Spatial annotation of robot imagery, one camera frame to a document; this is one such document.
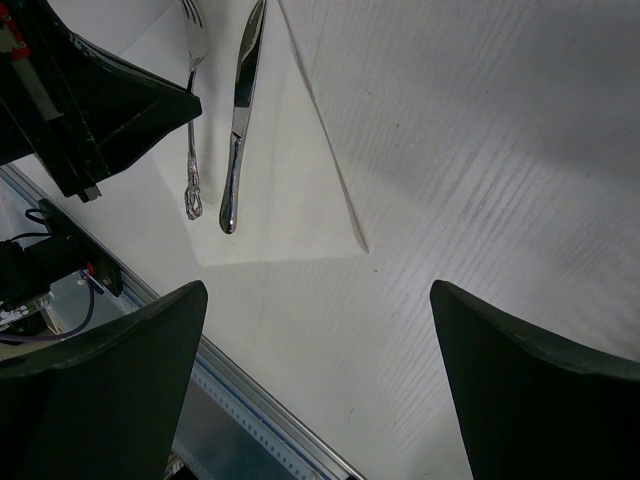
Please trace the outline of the plain silver knife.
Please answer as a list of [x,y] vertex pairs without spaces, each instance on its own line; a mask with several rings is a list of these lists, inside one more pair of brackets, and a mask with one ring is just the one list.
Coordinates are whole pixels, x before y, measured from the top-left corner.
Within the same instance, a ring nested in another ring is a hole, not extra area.
[[252,8],[239,48],[234,82],[229,161],[219,212],[219,226],[227,235],[233,234],[237,228],[241,165],[252,112],[266,5],[266,1],[257,1]]

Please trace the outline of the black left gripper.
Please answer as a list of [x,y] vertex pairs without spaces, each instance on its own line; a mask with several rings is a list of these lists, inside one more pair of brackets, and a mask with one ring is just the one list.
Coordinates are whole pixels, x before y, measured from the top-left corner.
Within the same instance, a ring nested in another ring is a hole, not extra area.
[[84,39],[47,1],[1,3],[1,105],[14,140],[84,202],[202,113],[186,88]]

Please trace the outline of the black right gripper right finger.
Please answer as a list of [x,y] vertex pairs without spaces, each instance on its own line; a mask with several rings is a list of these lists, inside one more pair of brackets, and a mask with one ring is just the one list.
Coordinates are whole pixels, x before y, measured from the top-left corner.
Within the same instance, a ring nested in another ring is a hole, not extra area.
[[450,282],[433,283],[430,303],[474,478],[638,478],[638,362]]

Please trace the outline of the white paper napkin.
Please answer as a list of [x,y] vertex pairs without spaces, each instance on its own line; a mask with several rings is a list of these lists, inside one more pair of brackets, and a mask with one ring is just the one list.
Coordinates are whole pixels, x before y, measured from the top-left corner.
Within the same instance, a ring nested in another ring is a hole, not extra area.
[[205,1],[210,50],[195,92],[202,113],[194,138],[203,216],[185,215],[186,142],[179,129],[117,179],[120,258],[203,267],[359,256],[367,248],[280,5],[269,2],[250,122],[244,136],[237,227],[219,210],[228,159],[236,66],[250,1]]

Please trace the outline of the ornate silver fork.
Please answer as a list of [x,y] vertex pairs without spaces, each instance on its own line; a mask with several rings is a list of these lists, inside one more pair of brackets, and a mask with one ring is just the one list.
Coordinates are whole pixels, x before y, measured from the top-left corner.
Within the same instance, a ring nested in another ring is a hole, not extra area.
[[[185,40],[189,55],[187,90],[189,93],[193,93],[198,69],[209,52],[208,29],[197,1],[181,0],[180,5],[184,15]],[[187,124],[187,139],[187,186],[184,192],[185,213],[189,220],[196,220],[202,216],[203,205],[200,197],[200,176],[193,120],[190,120]]]

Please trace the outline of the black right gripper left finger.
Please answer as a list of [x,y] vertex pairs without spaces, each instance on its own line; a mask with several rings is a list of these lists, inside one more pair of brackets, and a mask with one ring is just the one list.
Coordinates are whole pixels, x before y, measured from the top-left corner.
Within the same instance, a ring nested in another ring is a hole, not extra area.
[[194,281],[2,361],[2,478],[163,478],[207,302]]

